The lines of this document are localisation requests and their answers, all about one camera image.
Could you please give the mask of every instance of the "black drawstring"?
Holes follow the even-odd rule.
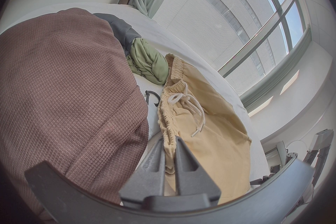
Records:
[[[160,103],[160,96],[156,93],[156,92],[153,92],[153,91],[145,91],[145,94],[146,94],[146,103],[149,105],[149,94],[154,94],[156,97],[157,97],[157,99],[158,99],[158,103],[156,104],[156,103],[154,103],[155,104],[155,106],[156,107],[158,107],[159,106],[159,103]]]

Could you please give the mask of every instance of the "brown waffle-textured fabric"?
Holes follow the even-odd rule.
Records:
[[[24,178],[48,160],[120,203],[148,141],[148,106],[107,21],[72,8],[0,35],[0,160],[29,207],[49,219]]]

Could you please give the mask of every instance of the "white drawstring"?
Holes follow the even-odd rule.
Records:
[[[191,114],[195,115],[195,114],[199,114],[201,116],[201,121],[198,123],[197,125],[197,129],[196,131],[191,135],[191,137],[193,137],[195,134],[197,134],[198,132],[200,132],[203,128],[203,125],[205,124],[205,116],[204,116],[204,110],[202,108],[202,106],[200,105],[200,103],[197,101],[197,99],[192,96],[191,94],[188,94],[188,85],[187,83],[184,83],[184,92],[183,93],[175,93],[173,95],[171,95],[168,98],[168,103],[173,105],[176,104],[179,100],[181,100],[181,105],[183,108],[188,109]]]

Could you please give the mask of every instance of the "pile of clothes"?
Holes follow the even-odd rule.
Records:
[[[71,8],[9,28],[0,44],[0,161],[42,220],[52,218],[24,171],[47,160],[81,188],[120,203],[120,188],[160,131],[173,189],[175,136],[220,187],[219,203],[250,188],[251,140],[232,106],[195,67],[163,56],[124,20]],[[162,92],[145,97],[136,75]],[[158,103],[149,103],[151,93]]]

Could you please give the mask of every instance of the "green clothing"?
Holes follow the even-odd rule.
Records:
[[[134,38],[126,59],[134,74],[144,76],[157,85],[166,83],[169,72],[167,60],[146,39]]]

